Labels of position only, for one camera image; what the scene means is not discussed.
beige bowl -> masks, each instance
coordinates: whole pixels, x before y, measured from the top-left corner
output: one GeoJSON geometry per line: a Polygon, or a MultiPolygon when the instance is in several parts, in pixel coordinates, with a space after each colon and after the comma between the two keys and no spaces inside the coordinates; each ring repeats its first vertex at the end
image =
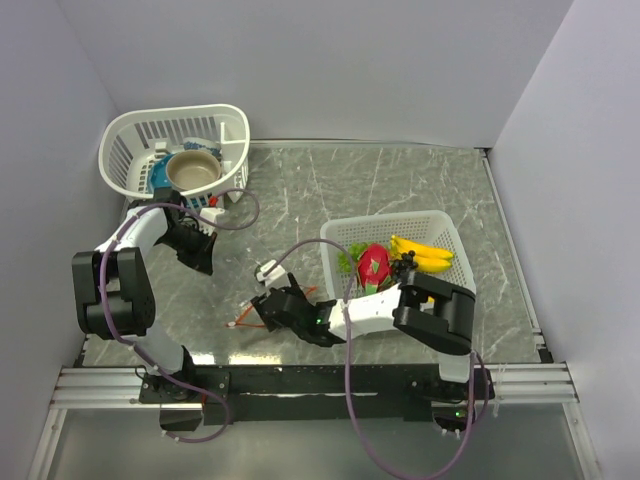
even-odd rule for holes
{"type": "Polygon", "coordinates": [[[167,162],[167,178],[180,192],[209,185],[218,180],[221,173],[220,162],[204,150],[186,150],[167,162]]]}

gray marble surface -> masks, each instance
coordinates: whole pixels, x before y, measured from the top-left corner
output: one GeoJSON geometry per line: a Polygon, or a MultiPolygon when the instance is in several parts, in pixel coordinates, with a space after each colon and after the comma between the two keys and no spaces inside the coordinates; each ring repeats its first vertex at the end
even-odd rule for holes
{"type": "MultiPolygon", "coordinates": [[[[248,188],[260,198],[257,223],[221,232],[214,274],[207,277],[175,260],[164,246],[147,259],[157,322],[185,345],[196,363],[338,364],[343,345],[321,348],[289,331],[228,328],[260,293],[256,265],[279,257],[296,241],[318,237],[327,220],[414,210],[443,210],[453,219],[477,284],[474,347],[491,363],[539,362],[531,323],[500,215],[477,150],[353,145],[254,147],[248,188]]],[[[229,222],[250,216],[253,202],[227,202],[229,222]]],[[[319,247],[303,247],[285,268],[326,298],[319,247]]],[[[258,323],[255,313],[247,322],[258,323]]],[[[422,363],[435,352],[397,331],[354,340],[356,363],[422,363]]],[[[140,363],[115,342],[90,338],[84,365],[140,363]]]]}

yellow banana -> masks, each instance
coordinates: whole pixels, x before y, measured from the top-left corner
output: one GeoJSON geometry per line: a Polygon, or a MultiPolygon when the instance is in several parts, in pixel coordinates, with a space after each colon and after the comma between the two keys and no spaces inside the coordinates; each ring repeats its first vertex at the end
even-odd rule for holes
{"type": "Polygon", "coordinates": [[[430,247],[428,245],[422,245],[421,243],[412,242],[406,238],[391,235],[391,246],[393,247],[394,245],[401,253],[408,253],[413,250],[416,252],[417,257],[439,258],[441,260],[451,260],[454,257],[452,252],[444,248],[430,247]]]}
{"type": "MultiPolygon", "coordinates": [[[[389,251],[393,260],[400,260],[402,254],[406,253],[404,249],[399,249],[393,242],[389,251]]],[[[413,260],[418,264],[417,270],[424,273],[442,273],[451,268],[451,262],[442,258],[422,257],[416,255],[413,260]]]]}

red object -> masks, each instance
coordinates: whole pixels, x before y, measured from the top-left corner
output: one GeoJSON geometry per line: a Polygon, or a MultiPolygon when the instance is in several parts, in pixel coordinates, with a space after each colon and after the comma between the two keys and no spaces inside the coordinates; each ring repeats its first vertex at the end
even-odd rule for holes
{"type": "Polygon", "coordinates": [[[385,247],[374,243],[367,248],[358,260],[358,280],[367,295],[379,292],[391,280],[389,252],[385,247]]]}

perforated basket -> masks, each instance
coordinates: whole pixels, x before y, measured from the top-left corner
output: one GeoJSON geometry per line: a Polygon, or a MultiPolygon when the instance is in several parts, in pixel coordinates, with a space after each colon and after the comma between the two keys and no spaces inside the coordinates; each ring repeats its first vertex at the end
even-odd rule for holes
{"type": "MultiPolygon", "coordinates": [[[[338,242],[345,248],[352,243],[375,242],[389,246],[391,235],[414,242],[446,248],[455,253],[453,264],[446,272],[434,275],[438,278],[476,291],[469,259],[462,246],[460,235],[451,217],[439,210],[422,212],[389,213],[368,217],[330,220],[320,229],[320,237],[338,242]]],[[[338,250],[320,244],[322,267],[327,293],[330,298],[341,298],[347,288],[349,274],[341,273],[338,267],[338,250]]],[[[362,289],[354,289],[354,298],[363,295],[362,289]]]]}
{"type": "MultiPolygon", "coordinates": [[[[153,164],[165,153],[183,151],[187,137],[219,141],[224,175],[216,182],[181,192],[187,206],[198,209],[209,199],[231,188],[244,188],[249,176],[249,123],[244,112],[232,105],[161,108],[125,113],[104,132],[98,163],[100,174],[111,188],[129,200],[151,198],[147,177],[153,164]]],[[[231,193],[237,202],[242,194],[231,193]]]]}

